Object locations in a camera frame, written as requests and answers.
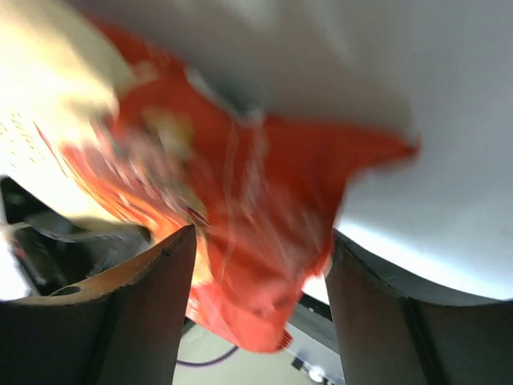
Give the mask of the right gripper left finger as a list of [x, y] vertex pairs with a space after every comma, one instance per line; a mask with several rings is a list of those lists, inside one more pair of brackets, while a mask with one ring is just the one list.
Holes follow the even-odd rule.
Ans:
[[171, 383], [195, 255], [186, 226], [51, 296], [3, 302], [2, 383]]

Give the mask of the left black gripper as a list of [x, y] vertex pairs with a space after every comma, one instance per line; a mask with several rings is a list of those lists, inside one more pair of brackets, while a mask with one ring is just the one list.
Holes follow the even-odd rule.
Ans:
[[48, 296], [146, 250], [151, 235], [139, 225], [79, 227], [20, 184], [1, 178], [1, 239], [20, 282], [18, 297]]

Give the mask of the orange cassava chips bag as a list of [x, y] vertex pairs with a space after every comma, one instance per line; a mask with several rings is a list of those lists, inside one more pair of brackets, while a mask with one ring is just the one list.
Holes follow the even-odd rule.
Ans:
[[84, 225], [197, 233], [186, 314], [273, 353], [331, 261], [347, 184], [407, 160], [389, 128], [236, 113], [166, 51], [62, 1], [1, 4], [1, 163]]

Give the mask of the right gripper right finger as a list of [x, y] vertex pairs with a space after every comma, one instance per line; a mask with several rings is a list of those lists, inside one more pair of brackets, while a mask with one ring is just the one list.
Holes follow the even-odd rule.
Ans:
[[510, 384], [512, 303], [453, 290], [335, 237], [326, 278], [348, 384]]

